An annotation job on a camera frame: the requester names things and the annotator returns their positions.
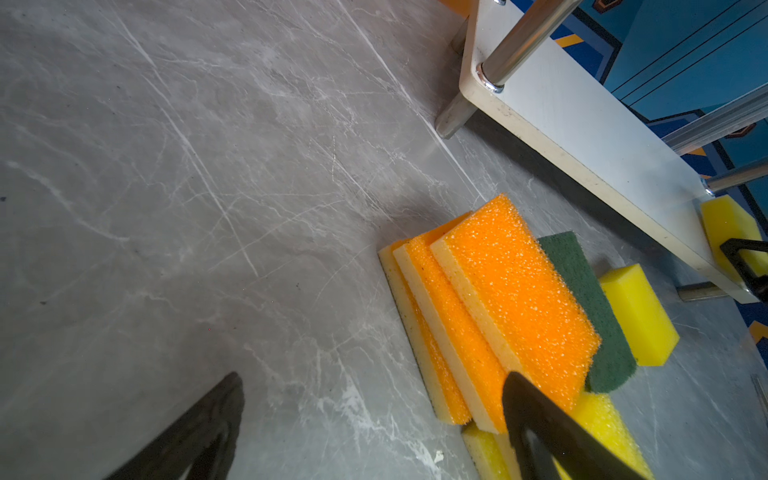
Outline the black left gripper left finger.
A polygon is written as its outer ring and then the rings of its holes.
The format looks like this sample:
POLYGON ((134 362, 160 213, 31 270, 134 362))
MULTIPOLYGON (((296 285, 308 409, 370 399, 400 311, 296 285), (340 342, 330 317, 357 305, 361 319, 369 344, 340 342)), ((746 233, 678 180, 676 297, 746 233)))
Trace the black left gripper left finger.
POLYGON ((225 479, 236 452, 245 405, 243 381, 231 372, 111 479, 225 479))

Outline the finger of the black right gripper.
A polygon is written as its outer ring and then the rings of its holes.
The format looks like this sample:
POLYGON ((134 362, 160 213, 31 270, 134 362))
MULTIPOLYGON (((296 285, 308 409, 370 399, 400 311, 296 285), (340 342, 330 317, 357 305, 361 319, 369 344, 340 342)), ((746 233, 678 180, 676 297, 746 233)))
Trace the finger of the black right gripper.
POLYGON ((763 240, 750 240, 732 238, 720 245, 720 250, 728 262, 734 267, 736 273, 744 281, 747 289, 761 303, 767 302, 767 276, 758 276, 755 270, 748 264, 742 251, 767 252, 767 242, 763 240))

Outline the yellow foam sponge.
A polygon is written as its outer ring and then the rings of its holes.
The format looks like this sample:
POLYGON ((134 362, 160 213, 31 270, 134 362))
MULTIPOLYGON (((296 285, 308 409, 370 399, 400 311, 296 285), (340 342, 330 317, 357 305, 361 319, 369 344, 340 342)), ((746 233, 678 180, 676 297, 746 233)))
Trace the yellow foam sponge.
POLYGON ((600 286, 639 366, 666 364, 680 335, 639 264, 611 270, 600 286))
POLYGON ((743 284, 720 246, 736 239, 762 240, 755 218, 729 195, 723 195, 700 205, 701 217, 712 255, 718 266, 735 282, 743 284))

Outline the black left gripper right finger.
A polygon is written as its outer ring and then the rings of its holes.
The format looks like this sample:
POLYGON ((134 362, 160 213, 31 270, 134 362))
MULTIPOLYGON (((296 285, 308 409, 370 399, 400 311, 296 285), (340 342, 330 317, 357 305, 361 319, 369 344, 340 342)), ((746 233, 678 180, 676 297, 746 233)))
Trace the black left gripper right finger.
POLYGON ((523 479, 639 479, 525 376, 511 372, 502 394, 509 440, 523 479))

